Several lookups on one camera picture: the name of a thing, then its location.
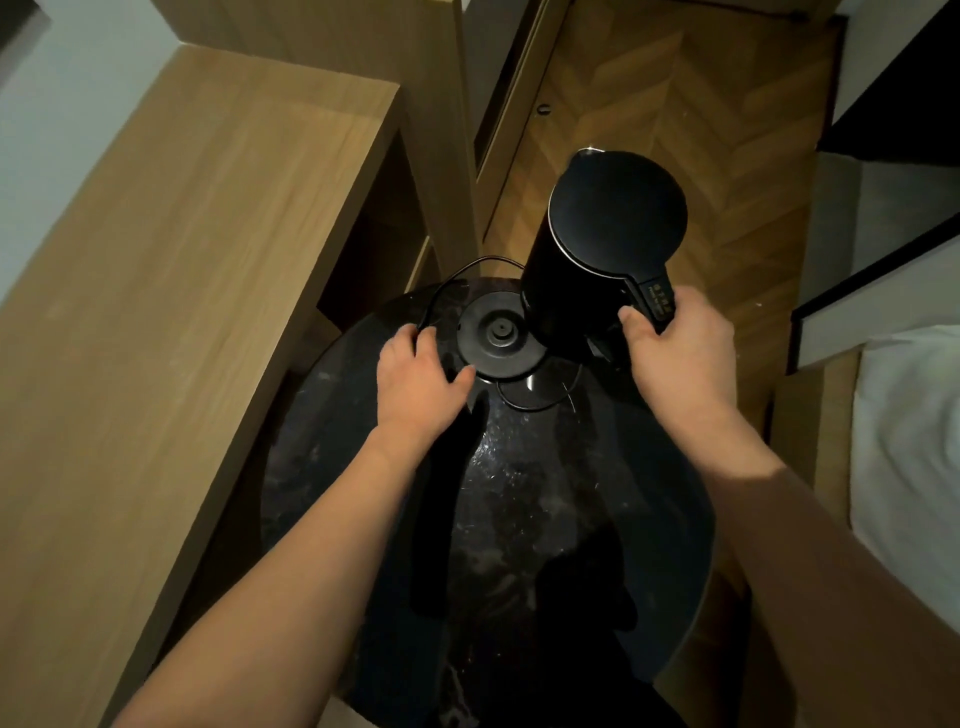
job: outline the left hand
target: left hand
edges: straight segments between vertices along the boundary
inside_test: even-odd
[[[447,382],[437,354],[437,330],[407,324],[384,344],[376,367],[376,423],[413,437],[423,454],[467,403],[476,369],[464,367]]]

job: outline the kettle handle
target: kettle handle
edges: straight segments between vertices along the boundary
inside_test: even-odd
[[[633,279],[625,279],[627,292],[633,300],[634,308],[650,320],[657,333],[663,331],[673,321],[676,311],[676,302],[673,295],[673,286],[666,271],[654,279],[646,280],[637,285]]]

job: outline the black marble table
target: black marble table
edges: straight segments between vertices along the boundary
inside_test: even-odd
[[[463,366],[464,307],[517,288],[481,278],[442,293],[432,323],[445,368]],[[360,449],[376,422],[380,348],[420,319],[433,290],[359,322],[303,383],[267,466],[266,548]],[[629,374],[600,361],[544,411],[517,412],[480,379],[468,409],[406,499],[348,702],[382,728],[575,725],[598,705],[636,725],[675,724],[669,709],[642,717],[662,710],[648,684],[684,640],[709,575],[713,513],[698,476]]]

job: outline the black kettle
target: black kettle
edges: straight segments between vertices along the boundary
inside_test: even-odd
[[[520,279],[524,318],[547,349],[629,361],[617,311],[657,333],[673,319],[666,261],[686,233],[686,198],[669,172],[632,152],[577,152],[550,195]]]

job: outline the kettle base connector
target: kettle base connector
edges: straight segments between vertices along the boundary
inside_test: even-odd
[[[520,296],[494,291],[476,299],[460,315],[457,348],[477,374],[505,381],[532,373],[546,356],[523,316]]]

